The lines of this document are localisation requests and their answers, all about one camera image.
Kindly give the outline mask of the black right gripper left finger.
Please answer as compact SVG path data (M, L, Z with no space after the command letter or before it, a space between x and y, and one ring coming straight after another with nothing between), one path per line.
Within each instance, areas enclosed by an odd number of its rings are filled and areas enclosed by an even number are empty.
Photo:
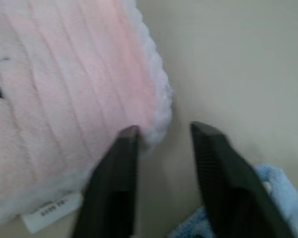
M72 238L132 237L139 147L139 126L118 133L90 177Z

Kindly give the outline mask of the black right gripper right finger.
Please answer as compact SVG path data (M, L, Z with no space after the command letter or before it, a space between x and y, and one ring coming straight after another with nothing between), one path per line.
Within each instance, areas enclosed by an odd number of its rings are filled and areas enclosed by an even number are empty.
M190 123L198 183L217 238L295 238L254 169L217 128Z

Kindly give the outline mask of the blue fluffy towel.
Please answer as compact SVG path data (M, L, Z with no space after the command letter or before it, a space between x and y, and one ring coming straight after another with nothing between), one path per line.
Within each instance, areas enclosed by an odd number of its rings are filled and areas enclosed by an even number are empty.
M271 199L279 208L295 237L298 238L298 191L284 171L278 167L261 164L255 167L260 181L268 187ZM217 238L212 231L205 207L171 231L167 238Z

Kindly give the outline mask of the pink fluffy towel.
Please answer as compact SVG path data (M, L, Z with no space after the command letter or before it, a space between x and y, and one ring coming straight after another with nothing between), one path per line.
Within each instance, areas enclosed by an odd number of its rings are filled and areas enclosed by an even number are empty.
M136 0L0 0L0 225L78 196L126 127L149 153L171 104Z

